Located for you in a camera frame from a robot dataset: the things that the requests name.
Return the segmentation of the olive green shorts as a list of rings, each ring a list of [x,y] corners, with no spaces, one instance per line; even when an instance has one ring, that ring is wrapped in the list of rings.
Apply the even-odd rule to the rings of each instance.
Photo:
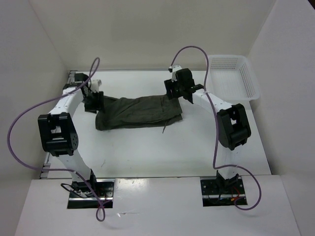
[[[103,109],[95,117],[98,131],[166,127],[183,120],[179,100],[168,99],[166,95],[138,98],[104,96],[103,102]]]

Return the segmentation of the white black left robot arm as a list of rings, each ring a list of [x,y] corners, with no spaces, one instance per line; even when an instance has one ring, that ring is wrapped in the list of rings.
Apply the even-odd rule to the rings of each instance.
[[[86,112],[96,114],[103,109],[103,92],[99,91],[102,82],[89,80],[84,73],[75,73],[69,79],[56,106],[38,117],[39,133],[44,151],[59,159],[65,168],[73,170],[74,190],[91,197],[97,193],[98,183],[78,151],[79,138],[72,116],[81,103]]]

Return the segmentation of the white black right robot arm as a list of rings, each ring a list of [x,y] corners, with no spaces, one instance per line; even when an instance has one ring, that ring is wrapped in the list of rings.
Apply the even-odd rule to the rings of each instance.
[[[227,193],[237,183],[240,153],[242,146],[251,136],[251,129],[245,108],[242,104],[231,104],[210,92],[204,86],[196,84],[192,72],[179,65],[169,67],[171,79],[165,80],[166,95],[169,99],[184,98],[196,104],[216,118],[219,153],[214,158],[217,168],[216,188],[220,193]]]

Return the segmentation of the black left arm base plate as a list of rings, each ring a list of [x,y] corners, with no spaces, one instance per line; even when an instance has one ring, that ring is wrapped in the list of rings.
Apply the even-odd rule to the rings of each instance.
[[[61,187],[69,192],[67,209],[97,209],[99,203],[95,196],[87,189],[87,192],[74,189],[74,183],[62,183]],[[95,193],[103,203],[105,208],[113,208],[114,197],[114,181],[113,180],[98,180],[95,183]]]

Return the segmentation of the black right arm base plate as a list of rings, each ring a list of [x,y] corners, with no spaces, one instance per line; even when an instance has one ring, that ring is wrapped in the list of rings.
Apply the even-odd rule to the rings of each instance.
[[[201,178],[201,194],[204,207],[233,206],[236,201],[238,206],[247,206],[247,199],[243,181],[238,178],[232,187],[220,192],[215,177]]]

